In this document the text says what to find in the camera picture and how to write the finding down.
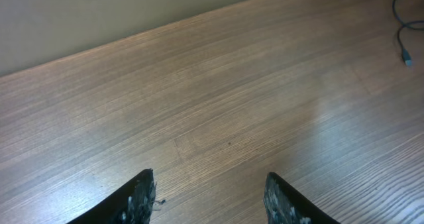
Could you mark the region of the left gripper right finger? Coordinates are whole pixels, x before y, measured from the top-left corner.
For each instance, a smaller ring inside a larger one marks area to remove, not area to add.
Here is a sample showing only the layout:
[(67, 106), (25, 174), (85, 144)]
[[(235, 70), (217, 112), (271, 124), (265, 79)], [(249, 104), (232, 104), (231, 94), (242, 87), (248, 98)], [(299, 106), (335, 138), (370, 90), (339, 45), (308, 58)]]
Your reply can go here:
[(269, 172), (264, 189), (268, 224), (339, 224), (275, 172)]

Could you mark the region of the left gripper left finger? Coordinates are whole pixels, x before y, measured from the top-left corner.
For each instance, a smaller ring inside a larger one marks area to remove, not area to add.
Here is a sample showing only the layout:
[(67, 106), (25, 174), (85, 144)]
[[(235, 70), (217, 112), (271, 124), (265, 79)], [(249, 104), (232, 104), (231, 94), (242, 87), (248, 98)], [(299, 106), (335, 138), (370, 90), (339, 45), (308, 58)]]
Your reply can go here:
[(156, 199), (153, 170), (145, 169), (70, 224), (149, 224), (165, 202)]

